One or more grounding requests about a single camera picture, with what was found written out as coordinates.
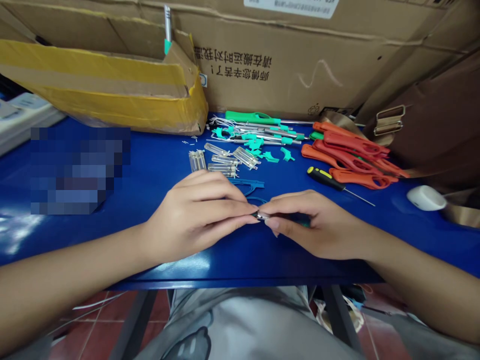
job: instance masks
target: person's left hand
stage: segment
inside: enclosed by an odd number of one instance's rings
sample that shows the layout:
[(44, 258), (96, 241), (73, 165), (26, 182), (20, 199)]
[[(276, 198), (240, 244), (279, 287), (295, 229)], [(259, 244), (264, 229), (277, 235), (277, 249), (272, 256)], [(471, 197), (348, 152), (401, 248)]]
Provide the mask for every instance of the person's left hand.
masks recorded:
[(141, 225), (144, 252), (153, 264), (186, 258), (258, 220), (258, 207), (221, 172), (200, 170), (177, 183)]

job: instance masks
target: white device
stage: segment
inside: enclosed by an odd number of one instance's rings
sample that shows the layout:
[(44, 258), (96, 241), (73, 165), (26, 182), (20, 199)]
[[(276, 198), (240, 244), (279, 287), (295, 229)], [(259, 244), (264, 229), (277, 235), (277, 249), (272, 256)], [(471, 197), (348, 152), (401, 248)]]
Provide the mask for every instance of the white device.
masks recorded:
[(41, 97), (24, 92), (0, 103), (0, 156), (30, 139), (30, 128), (47, 128), (65, 114)]
[(435, 211), (447, 206), (447, 201), (437, 190), (427, 185), (414, 187), (406, 197), (413, 205), (423, 211)]

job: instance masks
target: fingernail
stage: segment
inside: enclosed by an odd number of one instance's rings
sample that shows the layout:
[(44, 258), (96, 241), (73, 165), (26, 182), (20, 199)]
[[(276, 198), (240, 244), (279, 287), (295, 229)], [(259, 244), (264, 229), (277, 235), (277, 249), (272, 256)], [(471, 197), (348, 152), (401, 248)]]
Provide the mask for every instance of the fingernail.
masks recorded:
[(275, 218), (268, 218), (267, 220), (265, 220), (265, 225), (267, 225), (270, 229), (273, 230), (273, 229), (278, 229), (280, 226), (280, 223)]

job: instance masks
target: cardboard box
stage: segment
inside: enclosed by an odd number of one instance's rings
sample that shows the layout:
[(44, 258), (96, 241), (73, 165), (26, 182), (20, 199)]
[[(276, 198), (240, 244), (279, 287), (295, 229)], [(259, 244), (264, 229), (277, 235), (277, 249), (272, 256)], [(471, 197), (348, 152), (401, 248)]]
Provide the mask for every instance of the cardboard box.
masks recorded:
[[(88, 19), (93, 24), (108, 22), (98, 16), (89, 15)], [(121, 33), (135, 25), (141, 29), (143, 23), (119, 20), (116, 25)], [(88, 39), (92, 48), (121, 52), (121, 43), (115, 42), (117, 37), (107, 31), (105, 34), (105, 38)], [(193, 58), (193, 45), (188, 35), (184, 34), (183, 39), (176, 37)], [(105, 49), (102, 42), (110, 40), (110, 48)], [(163, 46), (153, 46), (149, 50), (137, 53), (149, 55), (155, 51), (159, 56)], [(90, 126), (198, 135), (207, 121), (208, 105), (199, 69), (176, 42), (160, 61), (138, 55), (0, 40), (0, 73)]]
[[(162, 46), (161, 1), (0, 4), (55, 46), (148, 57)], [(179, 0), (171, 9), (173, 26), (192, 35), (211, 110), (291, 119), (364, 103), (365, 114), (377, 111), (480, 38), (477, 0)], [(141, 29), (126, 20), (135, 18)]]

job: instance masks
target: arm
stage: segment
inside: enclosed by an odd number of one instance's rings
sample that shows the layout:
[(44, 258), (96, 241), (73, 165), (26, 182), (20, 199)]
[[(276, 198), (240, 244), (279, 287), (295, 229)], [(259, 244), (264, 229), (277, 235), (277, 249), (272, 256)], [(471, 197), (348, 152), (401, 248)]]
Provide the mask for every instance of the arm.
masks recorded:
[(367, 224), (313, 190), (274, 197), (260, 211), (310, 215), (310, 228), (281, 217), (265, 223), (276, 236), (291, 238), (319, 258), (367, 261), (423, 322), (480, 345), (480, 279)]
[(257, 209), (221, 173), (197, 171), (143, 224), (1, 267), (0, 357), (108, 286), (258, 222)]

